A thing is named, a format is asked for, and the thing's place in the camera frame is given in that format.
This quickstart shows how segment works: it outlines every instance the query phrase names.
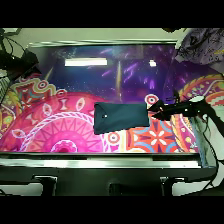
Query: purple patterned fabric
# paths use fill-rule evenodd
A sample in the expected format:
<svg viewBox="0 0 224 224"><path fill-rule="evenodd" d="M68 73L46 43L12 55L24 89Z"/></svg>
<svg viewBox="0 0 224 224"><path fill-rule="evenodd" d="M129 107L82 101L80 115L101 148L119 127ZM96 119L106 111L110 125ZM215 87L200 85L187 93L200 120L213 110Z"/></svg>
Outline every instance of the purple patterned fabric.
<svg viewBox="0 0 224 224"><path fill-rule="evenodd" d="M223 53L223 28L194 28L182 41L176 60L205 65L222 61Z"/></svg>

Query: dark cloth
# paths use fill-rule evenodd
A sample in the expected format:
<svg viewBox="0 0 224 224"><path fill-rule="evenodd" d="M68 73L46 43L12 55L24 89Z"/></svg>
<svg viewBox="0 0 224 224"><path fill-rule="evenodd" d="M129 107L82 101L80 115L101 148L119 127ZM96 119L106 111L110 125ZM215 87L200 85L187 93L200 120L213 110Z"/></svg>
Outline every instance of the dark cloth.
<svg viewBox="0 0 224 224"><path fill-rule="evenodd" d="M146 103L113 104L97 102L94 108L94 133L96 135L149 126Z"/></svg>

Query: black cloth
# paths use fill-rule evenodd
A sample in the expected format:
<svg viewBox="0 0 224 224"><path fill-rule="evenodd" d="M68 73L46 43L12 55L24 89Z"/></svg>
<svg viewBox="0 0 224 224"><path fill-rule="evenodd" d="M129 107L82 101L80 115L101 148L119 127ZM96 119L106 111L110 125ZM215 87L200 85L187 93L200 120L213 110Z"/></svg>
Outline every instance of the black cloth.
<svg viewBox="0 0 224 224"><path fill-rule="evenodd" d="M149 126L146 103L113 104L97 102L94 108L94 134L96 135Z"/></svg>

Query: navy blue fabric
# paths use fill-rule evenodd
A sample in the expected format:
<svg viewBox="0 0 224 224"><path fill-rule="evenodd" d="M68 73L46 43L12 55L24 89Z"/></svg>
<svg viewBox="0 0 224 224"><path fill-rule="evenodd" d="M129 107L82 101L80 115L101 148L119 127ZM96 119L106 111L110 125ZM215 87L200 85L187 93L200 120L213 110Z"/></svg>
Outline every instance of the navy blue fabric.
<svg viewBox="0 0 224 224"><path fill-rule="evenodd" d="M113 104L97 102L94 108L94 134L96 135L149 126L146 103Z"/></svg>

